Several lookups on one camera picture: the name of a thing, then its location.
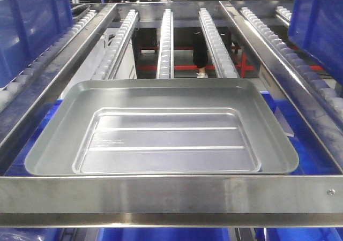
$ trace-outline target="stainless steel frame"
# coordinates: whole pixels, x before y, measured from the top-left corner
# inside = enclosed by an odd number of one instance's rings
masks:
[[[187,16],[196,22],[204,4],[190,3],[187,13],[173,10],[185,8],[184,3],[106,5],[0,114],[2,173],[115,16],[135,9],[142,22],[153,22],[171,8],[181,25]],[[206,8],[214,21],[226,22],[246,51],[256,56],[256,63],[265,66],[327,153],[339,156],[342,122],[328,113],[330,108],[247,25],[235,7],[221,2],[208,3]],[[150,14],[154,10],[157,17]],[[340,227],[342,201],[341,175],[0,177],[0,226]]]

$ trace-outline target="blue plastic bin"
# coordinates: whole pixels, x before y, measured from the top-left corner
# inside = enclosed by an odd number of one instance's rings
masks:
[[[69,0],[0,0],[0,87],[72,25]]]
[[[230,241],[227,228],[108,228],[96,241]]]
[[[289,39],[343,84],[343,0],[295,0]]]

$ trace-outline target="screw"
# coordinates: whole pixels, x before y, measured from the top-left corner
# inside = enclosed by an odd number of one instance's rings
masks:
[[[336,193],[336,191],[335,191],[335,189],[329,189],[326,193],[328,195],[334,195]]]

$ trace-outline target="metal tray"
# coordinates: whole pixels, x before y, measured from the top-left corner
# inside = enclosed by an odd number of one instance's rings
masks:
[[[299,162],[242,79],[87,81],[25,160],[34,175],[284,174]]]

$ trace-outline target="white shoe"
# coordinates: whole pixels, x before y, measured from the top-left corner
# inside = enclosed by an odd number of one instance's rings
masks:
[[[197,75],[198,75],[198,79],[207,79],[208,78],[206,73],[199,72],[199,73],[197,73]]]

